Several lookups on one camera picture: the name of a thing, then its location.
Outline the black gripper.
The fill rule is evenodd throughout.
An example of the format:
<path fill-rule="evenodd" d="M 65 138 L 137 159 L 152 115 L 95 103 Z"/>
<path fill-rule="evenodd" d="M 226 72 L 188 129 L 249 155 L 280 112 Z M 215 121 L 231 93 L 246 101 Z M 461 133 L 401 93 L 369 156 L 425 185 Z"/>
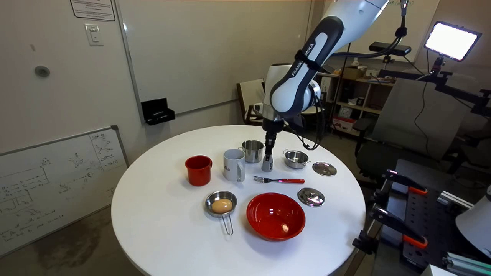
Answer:
<path fill-rule="evenodd" d="M 272 153 L 275 147 L 277 135 L 284 129 L 284 122 L 264 119 L 263 129 L 266 130 L 266 152 Z"/>

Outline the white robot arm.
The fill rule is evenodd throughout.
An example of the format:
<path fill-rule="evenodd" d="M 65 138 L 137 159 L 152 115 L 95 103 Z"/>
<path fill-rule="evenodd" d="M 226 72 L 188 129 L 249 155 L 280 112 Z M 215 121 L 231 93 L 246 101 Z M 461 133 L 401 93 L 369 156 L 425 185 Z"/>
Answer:
<path fill-rule="evenodd" d="M 275 147 L 277 133 L 284 121 L 296 121 L 310 101 L 306 98 L 309 83 L 321 66 L 339 47 L 364 35 L 385 9 L 389 0 L 333 0 L 306 44 L 296 52 L 289 70 L 266 80 L 264 116 L 266 155 Z"/>

